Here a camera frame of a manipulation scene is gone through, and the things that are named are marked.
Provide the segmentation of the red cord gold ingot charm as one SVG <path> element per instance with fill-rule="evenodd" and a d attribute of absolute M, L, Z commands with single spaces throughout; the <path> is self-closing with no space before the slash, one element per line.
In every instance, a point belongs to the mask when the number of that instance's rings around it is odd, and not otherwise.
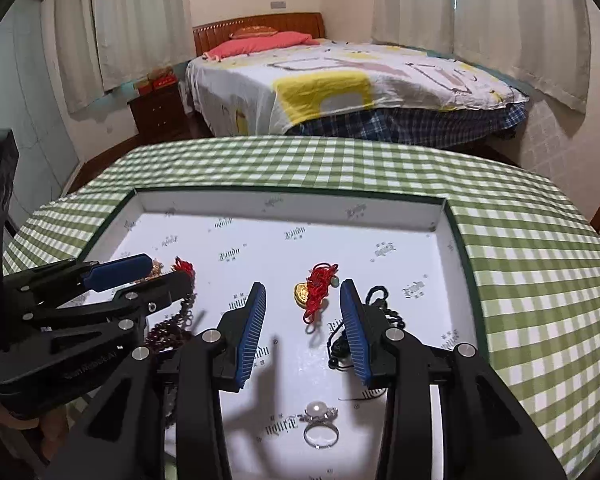
<path fill-rule="evenodd" d="M 158 278 L 163 274 L 164 264 L 157 259 L 152 260 L 152 268 L 147 276 L 140 278 L 137 283 L 143 283 L 154 278 Z M 192 286 L 195 286 L 196 271 L 193 263 L 187 260 L 183 260 L 180 257 L 176 257 L 174 263 L 172 263 L 171 270 L 173 272 L 184 272 L 192 282 Z"/>

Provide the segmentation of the dark green tray box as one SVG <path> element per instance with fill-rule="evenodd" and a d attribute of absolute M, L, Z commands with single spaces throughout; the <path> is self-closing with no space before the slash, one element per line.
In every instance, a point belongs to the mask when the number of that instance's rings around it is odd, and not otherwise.
<path fill-rule="evenodd" d="M 423 344 L 486 348 L 474 274 L 443 198 L 249 188 L 129 192 L 80 252 L 106 262 L 145 254 L 196 271 L 194 333 L 266 290 L 256 360 L 245 388 L 221 398 L 236 479 L 373 478 L 386 396 L 350 370 L 332 370 L 327 343 L 340 323 L 332 288 L 306 331 L 294 285 L 320 262 L 360 294 L 376 285 Z"/>

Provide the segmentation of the green checked tablecloth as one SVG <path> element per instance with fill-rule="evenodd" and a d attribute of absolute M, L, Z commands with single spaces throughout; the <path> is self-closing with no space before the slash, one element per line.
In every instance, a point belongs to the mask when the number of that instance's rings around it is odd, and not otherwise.
<path fill-rule="evenodd" d="M 4 253 L 16 273 L 79 255 L 134 188 L 264 185 L 440 197 L 478 286 L 490 361 L 571 479 L 600 457 L 600 236 L 547 178 L 374 141 L 241 136 L 137 148 L 37 211 Z"/>

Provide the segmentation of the dark wooden nightstand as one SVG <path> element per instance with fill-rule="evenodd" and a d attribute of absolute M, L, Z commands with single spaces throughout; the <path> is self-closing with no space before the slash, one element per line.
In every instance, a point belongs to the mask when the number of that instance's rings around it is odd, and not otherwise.
<path fill-rule="evenodd" d="M 171 140 L 186 133 L 187 117 L 177 84 L 152 90 L 128 102 L 137 135 L 145 144 Z"/>

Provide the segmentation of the red boxes on nightstand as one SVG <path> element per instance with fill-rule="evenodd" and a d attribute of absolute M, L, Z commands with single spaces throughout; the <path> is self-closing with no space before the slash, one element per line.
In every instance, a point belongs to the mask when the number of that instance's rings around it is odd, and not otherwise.
<path fill-rule="evenodd" d="M 152 70 L 144 79 L 135 81 L 133 88 L 140 96 L 146 96 L 150 92 L 170 86 L 170 84 L 176 84 L 177 82 L 178 77 L 175 75 L 173 67 L 166 66 Z"/>

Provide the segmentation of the wooden headboard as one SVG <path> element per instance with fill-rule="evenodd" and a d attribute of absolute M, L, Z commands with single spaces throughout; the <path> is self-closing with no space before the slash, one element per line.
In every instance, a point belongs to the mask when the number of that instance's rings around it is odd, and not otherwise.
<path fill-rule="evenodd" d="M 193 37 L 196 55 L 202 55 L 204 52 L 217 47 L 229 40 L 233 32 L 248 26 L 268 26 L 277 29 L 279 32 L 293 30 L 294 32 L 311 34 L 315 39 L 326 38 L 325 23 L 320 12 L 243 16 L 242 18 L 230 18 L 229 20 L 195 26 Z"/>

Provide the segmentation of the pink pillow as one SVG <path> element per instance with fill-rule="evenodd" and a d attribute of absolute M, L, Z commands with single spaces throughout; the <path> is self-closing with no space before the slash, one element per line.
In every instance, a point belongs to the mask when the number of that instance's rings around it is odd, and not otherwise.
<path fill-rule="evenodd" d="M 204 52 L 204 58 L 219 61 L 232 56 L 253 54 L 297 46 L 319 46 L 321 43 L 303 32 L 278 32 L 272 36 L 230 39 Z"/>

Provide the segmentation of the white curtain left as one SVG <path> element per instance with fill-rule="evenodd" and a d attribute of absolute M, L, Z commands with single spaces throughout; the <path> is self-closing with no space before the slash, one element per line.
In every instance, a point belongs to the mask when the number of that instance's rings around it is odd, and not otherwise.
<path fill-rule="evenodd" d="M 54 0 L 54 31 L 71 114 L 194 53 L 189 0 Z"/>

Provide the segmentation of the white curtain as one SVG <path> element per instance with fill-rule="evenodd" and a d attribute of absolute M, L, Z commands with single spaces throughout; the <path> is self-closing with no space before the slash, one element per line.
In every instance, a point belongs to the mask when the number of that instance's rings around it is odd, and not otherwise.
<path fill-rule="evenodd" d="M 71 114 L 194 53 L 189 0 L 54 0 L 54 31 Z"/>
<path fill-rule="evenodd" d="M 375 0 L 372 37 L 461 58 L 586 111 L 586 0 Z"/>

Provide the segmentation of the bed with patterned sheet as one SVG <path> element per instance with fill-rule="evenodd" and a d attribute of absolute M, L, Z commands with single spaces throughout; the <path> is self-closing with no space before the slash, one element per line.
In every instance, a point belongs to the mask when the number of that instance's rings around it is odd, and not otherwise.
<path fill-rule="evenodd" d="M 186 68 L 215 136 L 336 136 L 450 148 L 516 129 L 528 96 L 454 58 L 388 44 L 314 40 Z"/>

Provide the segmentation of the orange patterned cushion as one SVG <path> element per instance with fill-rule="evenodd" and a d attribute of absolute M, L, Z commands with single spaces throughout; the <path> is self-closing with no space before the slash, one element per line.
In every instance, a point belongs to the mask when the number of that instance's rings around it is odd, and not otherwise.
<path fill-rule="evenodd" d="M 277 33 L 278 30 L 270 26 L 252 25 L 236 29 L 230 34 L 230 39 L 239 40 L 251 38 L 265 38 L 275 36 Z"/>

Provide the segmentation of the white curtain right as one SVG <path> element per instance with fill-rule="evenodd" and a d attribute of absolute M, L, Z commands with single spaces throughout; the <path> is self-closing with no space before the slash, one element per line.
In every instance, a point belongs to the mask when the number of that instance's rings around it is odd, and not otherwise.
<path fill-rule="evenodd" d="M 461 58 L 586 111 L 586 0 L 375 0 L 372 37 Z"/>

